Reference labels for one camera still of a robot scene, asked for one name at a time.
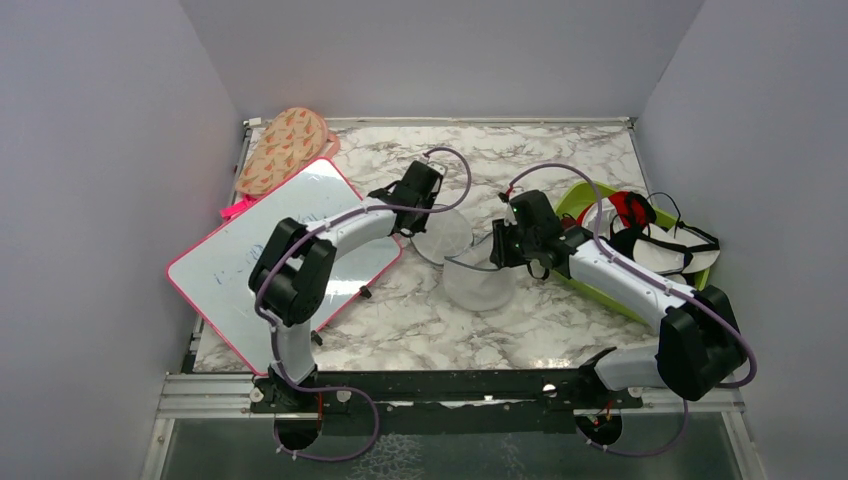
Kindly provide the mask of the white mesh laundry bag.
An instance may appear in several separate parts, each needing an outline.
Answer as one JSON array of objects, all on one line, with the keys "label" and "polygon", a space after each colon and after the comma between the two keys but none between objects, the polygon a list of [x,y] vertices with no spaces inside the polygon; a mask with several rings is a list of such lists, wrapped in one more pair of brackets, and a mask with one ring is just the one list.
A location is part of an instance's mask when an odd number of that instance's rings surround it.
[{"label": "white mesh laundry bag", "polygon": [[456,209],[428,217],[425,230],[412,237],[414,250],[441,269],[441,285],[457,306],[472,312],[499,309],[516,291],[514,272],[489,259],[491,231],[476,234],[472,224]]}]

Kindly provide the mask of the black bra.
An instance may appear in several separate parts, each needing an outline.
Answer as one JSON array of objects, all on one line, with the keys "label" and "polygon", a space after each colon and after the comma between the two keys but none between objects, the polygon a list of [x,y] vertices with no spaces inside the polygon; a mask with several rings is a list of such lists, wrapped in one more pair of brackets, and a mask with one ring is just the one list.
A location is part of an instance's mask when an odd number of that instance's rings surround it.
[{"label": "black bra", "polygon": [[644,228],[632,227],[599,234],[616,252],[664,276],[703,271],[716,262],[721,252],[717,237],[686,224],[680,218],[669,229],[655,222]]}]

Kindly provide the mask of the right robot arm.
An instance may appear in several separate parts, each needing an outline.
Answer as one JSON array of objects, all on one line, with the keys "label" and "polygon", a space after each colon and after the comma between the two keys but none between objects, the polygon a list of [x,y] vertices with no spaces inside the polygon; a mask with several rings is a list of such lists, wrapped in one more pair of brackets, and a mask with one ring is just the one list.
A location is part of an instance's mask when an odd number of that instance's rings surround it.
[{"label": "right robot arm", "polygon": [[654,346],[607,349],[579,371],[577,393],[600,407],[617,391],[667,388],[697,401],[749,361],[727,295],[672,282],[619,255],[580,225],[565,227],[547,197],[531,190],[500,194],[504,219],[493,221],[491,262],[498,268],[539,265],[591,286],[635,313],[657,333]]}]

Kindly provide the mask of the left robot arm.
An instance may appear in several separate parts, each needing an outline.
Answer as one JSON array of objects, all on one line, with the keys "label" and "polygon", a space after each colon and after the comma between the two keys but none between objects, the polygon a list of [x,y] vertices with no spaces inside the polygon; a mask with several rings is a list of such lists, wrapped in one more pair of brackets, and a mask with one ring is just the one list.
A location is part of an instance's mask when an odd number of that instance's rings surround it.
[{"label": "left robot arm", "polygon": [[313,401],[311,321],[336,261],[372,241],[423,231],[442,181],[438,170],[414,161],[400,180],[348,210],[312,223],[289,217],[274,227],[248,287],[255,312],[269,326],[269,373],[280,378],[275,393],[285,407],[298,411]]}]

